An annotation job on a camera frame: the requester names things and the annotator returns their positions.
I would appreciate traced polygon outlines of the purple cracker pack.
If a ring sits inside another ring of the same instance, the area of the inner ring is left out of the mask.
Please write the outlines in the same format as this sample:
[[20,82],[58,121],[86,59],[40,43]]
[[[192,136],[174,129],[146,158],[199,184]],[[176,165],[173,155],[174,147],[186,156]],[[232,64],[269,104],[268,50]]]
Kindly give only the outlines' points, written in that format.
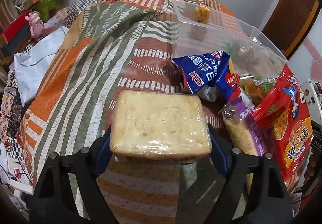
[[252,112],[255,106],[241,94],[232,99],[220,110],[233,146],[247,155],[263,156],[267,152],[266,137],[260,131]]

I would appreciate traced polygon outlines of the red noodle snack bag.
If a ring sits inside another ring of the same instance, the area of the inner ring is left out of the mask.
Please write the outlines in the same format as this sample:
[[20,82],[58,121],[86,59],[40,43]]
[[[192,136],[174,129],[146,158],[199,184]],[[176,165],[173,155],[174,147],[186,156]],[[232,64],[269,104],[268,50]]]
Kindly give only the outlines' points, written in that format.
[[265,144],[287,190],[292,191],[300,179],[313,130],[305,93],[287,65],[252,115],[266,135]]

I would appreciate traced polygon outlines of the square bread slice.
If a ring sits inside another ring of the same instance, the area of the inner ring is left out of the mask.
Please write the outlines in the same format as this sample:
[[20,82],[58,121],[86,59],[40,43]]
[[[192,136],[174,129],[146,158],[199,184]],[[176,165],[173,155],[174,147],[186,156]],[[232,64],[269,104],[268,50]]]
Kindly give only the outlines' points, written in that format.
[[111,124],[110,150],[119,157],[156,161],[194,161],[212,144],[200,98],[125,90]]

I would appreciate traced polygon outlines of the blue chip bag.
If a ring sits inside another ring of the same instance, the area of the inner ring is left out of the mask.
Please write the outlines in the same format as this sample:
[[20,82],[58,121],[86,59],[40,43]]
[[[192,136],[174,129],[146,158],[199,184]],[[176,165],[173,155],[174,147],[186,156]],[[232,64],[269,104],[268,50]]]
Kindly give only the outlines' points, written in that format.
[[209,102],[223,96],[230,101],[241,95],[232,60],[224,51],[187,55],[171,60],[180,75],[184,93],[195,94]]

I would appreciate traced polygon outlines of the clear plastic storage bin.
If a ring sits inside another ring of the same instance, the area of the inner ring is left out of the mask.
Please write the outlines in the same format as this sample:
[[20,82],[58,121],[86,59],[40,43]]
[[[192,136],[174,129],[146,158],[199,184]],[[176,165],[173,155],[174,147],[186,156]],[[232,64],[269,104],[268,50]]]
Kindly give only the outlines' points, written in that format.
[[194,21],[197,5],[174,3],[173,46],[176,58],[224,51],[230,55],[242,89],[253,99],[263,99],[275,84],[286,57],[257,28],[209,8],[208,24]]

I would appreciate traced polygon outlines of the orange puffed snack bag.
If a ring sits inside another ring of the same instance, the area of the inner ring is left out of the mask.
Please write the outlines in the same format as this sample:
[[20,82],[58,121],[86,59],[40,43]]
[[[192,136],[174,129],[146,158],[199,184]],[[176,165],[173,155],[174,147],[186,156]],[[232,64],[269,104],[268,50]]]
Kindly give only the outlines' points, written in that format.
[[194,10],[194,21],[202,24],[208,24],[210,19],[210,10],[205,5],[197,5]]

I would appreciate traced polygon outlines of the checkered patchwork blanket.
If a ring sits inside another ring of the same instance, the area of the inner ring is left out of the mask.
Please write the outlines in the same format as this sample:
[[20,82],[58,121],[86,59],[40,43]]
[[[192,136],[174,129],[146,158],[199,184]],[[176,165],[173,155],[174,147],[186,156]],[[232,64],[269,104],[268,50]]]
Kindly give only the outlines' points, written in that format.
[[[71,27],[86,6],[105,1],[117,0],[77,0],[70,6],[59,10],[44,24],[39,38],[28,41],[27,45],[23,47],[23,52],[29,53],[37,42],[57,29]],[[7,161],[1,163],[1,172],[5,171],[2,177],[3,182],[13,179],[21,183],[29,183],[27,169],[22,168],[24,158],[19,128],[23,113],[14,64],[11,64],[1,103],[1,148],[5,148],[7,154]]]

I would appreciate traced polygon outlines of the white plastic bag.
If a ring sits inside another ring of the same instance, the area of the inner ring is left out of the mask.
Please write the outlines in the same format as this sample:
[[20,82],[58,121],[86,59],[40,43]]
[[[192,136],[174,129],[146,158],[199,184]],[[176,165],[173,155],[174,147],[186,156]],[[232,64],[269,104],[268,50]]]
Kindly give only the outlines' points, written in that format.
[[67,27],[61,26],[40,40],[29,52],[14,55],[15,77],[23,106],[35,98],[41,81],[68,31]]

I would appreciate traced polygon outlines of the orange striped patchwork quilt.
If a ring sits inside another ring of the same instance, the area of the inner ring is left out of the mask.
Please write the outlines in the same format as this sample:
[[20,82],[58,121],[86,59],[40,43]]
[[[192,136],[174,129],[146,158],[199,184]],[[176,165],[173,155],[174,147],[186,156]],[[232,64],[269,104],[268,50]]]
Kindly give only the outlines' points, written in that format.
[[[50,153],[74,154],[105,133],[121,91],[180,92],[169,60],[174,1],[90,2],[81,11],[21,122],[32,184]],[[234,17],[215,0],[182,1]],[[119,223],[175,223],[180,168],[112,159],[97,181]]]

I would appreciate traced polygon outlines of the pink rabbit toy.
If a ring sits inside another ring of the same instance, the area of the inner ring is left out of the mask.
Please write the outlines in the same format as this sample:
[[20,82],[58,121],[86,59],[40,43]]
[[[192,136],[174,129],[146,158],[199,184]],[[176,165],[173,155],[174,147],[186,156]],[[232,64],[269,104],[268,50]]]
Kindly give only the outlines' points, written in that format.
[[29,23],[31,37],[39,40],[44,26],[40,13],[38,11],[30,12],[29,15],[25,16],[25,20]]

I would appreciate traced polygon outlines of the red gift box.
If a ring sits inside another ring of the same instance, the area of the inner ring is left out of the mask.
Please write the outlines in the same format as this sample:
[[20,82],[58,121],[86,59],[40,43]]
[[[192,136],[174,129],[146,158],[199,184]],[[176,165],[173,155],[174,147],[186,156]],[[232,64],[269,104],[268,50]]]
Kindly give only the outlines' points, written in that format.
[[1,48],[17,47],[25,39],[30,37],[29,22],[26,17],[29,12],[20,14],[6,29],[1,32]]

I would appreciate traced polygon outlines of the brown wooden door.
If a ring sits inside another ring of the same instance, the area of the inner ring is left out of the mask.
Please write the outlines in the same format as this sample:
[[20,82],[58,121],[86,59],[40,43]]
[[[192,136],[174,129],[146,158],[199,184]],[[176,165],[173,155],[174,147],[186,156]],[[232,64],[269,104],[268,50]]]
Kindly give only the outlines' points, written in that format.
[[308,35],[320,9],[319,0],[279,0],[262,32],[290,58]]

